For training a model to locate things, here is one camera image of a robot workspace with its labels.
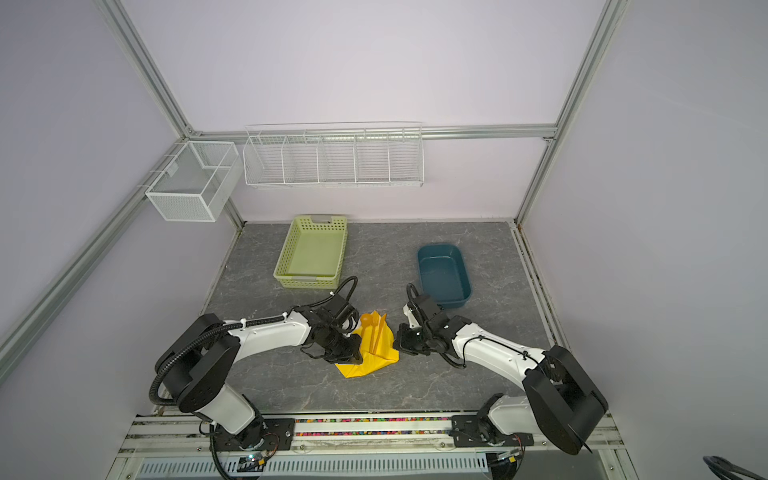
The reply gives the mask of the orange plastic spoon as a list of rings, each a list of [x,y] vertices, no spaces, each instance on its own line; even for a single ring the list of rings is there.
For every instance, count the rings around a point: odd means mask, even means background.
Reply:
[[[368,354],[376,355],[384,323],[385,321],[377,311],[364,314],[361,317],[361,349]]]

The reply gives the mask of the yellow paper napkin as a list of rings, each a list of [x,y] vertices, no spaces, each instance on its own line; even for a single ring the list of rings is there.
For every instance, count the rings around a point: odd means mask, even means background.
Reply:
[[[361,337],[361,364],[337,364],[345,378],[359,378],[399,362],[400,353],[394,348],[395,335],[387,323],[387,315],[377,311],[363,314],[354,331]]]

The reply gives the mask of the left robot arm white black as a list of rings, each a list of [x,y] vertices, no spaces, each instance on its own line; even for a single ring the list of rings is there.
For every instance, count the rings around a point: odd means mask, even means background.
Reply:
[[[251,357],[289,348],[335,370],[361,365],[360,313],[352,304],[358,283],[349,276],[325,298],[273,316],[199,316],[156,361],[149,401],[208,423],[215,446],[263,448],[276,434],[253,402],[230,385],[231,370]]]

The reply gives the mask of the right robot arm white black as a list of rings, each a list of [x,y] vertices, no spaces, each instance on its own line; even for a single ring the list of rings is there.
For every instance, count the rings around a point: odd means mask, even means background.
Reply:
[[[609,410],[608,401],[568,349],[528,347],[494,335],[477,323],[449,316],[415,285],[406,287],[407,317],[393,347],[411,356],[436,354],[457,369],[474,363],[525,392],[541,433],[561,451],[575,455]]]

